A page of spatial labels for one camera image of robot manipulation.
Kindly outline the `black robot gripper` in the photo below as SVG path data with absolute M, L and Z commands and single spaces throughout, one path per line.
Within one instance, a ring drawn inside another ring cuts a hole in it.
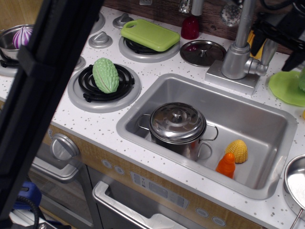
M 266 39 L 291 50 L 282 71 L 288 72 L 305 61 L 305 2 L 303 0 L 285 0 L 276 5 L 267 5 L 264 0 L 261 5 L 267 10 L 280 10 L 292 6 L 285 14 L 270 14 L 260 12 L 253 25 L 253 41 L 251 54 L 261 56 Z

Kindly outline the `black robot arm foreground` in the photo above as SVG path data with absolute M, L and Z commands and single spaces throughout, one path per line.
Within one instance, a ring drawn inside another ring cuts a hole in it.
M 284 168 L 288 160 L 301 154 L 293 146 L 305 128 L 290 113 L 244 97 L 225 92 L 177 74 L 148 75 L 148 83 L 136 103 L 121 113 L 104 116 L 81 113 L 69 101 L 67 83 L 84 47 L 93 18 L 102 6 L 100 0 L 45 1 L 34 27 L 33 40 L 22 50 L 27 65 L 17 71 L 0 118 L 1 183 L 10 184 L 7 196 L 0 199 L 1 218 L 16 199 L 24 176 L 34 159 L 49 124 L 64 129 L 63 122 L 76 120 L 69 132 L 87 143 L 81 160 L 107 175 L 114 174 L 102 164 L 117 161 L 120 168 L 133 168 L 189 202 L 181 214 L 196 223 L 207 221 L 196 209 L 237 225 L 243 217 L 266 228 L 287 228 L 296 214 L 284 199 Z M 226 146 L 238 136 L 258 136 L 259 142 L 273 139 L 270 149 L 276 153 L 269 166 L 266 186 L 250 190 L 214 170 L 208 169 L 161 146 L 128 133 L 140 109 L 151 110 L 162 101 L 185 101 L 202 109 L 208 119 L 222 130 L 217 146 Z

